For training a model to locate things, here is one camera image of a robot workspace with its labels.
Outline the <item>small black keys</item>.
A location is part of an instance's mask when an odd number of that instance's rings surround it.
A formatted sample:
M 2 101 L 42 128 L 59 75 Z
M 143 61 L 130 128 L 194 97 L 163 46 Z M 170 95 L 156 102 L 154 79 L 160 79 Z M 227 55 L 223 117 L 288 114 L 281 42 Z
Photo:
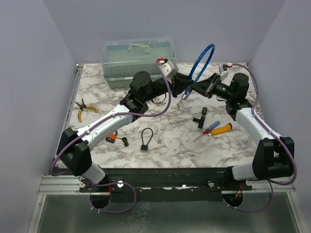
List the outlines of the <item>small black keys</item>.
M 122 138 L 120 138 L 120 140 L 122 141 L 122 145 L 121 145 L 121 147 L 119 148 L 120 150 L 123 149 L 123 148 L 125 148 L 125 147 L 128 147 L 128 146 L 129 146 L 129 143 L 128 143 L 128 140 L 127 140 L 126 137 L 122 137 Z

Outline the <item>silver blue lock keys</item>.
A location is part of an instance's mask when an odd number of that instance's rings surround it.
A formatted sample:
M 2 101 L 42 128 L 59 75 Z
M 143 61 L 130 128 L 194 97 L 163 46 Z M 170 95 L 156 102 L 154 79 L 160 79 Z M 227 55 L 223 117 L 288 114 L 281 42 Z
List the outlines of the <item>silver blue lock keys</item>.
M 180 101 L 176 104 L 178 111 L 180 110 L 180 107 L 181 107 L 182 103 L 183 103 L 183 100 L 180 100 Z

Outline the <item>clear green plastic storage box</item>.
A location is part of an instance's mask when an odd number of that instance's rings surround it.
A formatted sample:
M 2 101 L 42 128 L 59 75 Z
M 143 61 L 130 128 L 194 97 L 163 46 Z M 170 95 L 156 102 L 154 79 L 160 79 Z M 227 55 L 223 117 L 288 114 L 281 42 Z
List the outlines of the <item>clear green plastic storage box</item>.
M 155 65 L 158 58 L 177 63 L 171 37 L 106 41 L 102 52 L 104 79 L 111 89 L 128 88 L 139 71 L 148 72 L 155 81 L 161 78 Z

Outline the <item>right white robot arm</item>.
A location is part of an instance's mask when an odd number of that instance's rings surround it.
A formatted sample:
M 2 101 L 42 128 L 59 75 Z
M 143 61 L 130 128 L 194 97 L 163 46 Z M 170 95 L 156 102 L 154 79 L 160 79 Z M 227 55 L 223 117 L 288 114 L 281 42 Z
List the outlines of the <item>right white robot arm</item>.
M 190 87 L 204 97 L 216 95 L 223 98 L 227 113 L 249 133 L 257 145 L 251 163 L 233 166 L 231 174 L 224 177 L 227 189 L 235 190 L 241 185 L 241 180 L 269 180 L 294 175 L 294 141 L 273 131 L 258 116 L 246 98 L 249 88 L 247 75 L 236 73 L 230 85 L 225 85 L 220 75 L 213 74 Z

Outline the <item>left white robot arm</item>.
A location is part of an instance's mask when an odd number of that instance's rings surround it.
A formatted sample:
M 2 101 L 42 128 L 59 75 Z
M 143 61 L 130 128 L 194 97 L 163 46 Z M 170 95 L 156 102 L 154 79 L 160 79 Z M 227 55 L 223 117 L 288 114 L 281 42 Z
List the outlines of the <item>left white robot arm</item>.
M 163 94 L 169 98 L 177 97 L 193 83 L 192 79 L 179 73 L 168 82 L 165 77 L 152 81 L 148 72 L 137 72 L 130 83 L 128 94 L 111 112 L 76 131 L 72 128 L 63 131 L 57 157 L 74 176 L 82 176 L 91 182 L 96 191 L 104 191 L 108 185 L 106 173 L 92 161 L 91 151 L 119 128 L 144 116 L 148 110 L 148 101 Z

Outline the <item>orange padlock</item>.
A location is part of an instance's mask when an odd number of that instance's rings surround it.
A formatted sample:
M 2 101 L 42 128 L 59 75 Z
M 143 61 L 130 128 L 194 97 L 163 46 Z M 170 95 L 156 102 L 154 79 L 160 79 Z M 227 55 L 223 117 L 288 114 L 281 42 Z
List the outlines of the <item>orange padlock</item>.
M 114 133 L 110 134 L 109 136 L 107 136 L 105 138 L 106 142 L 114 144 L 116 139 L 117 139 L 117 135 L 118 135 L 117 131 L 115 131 Z

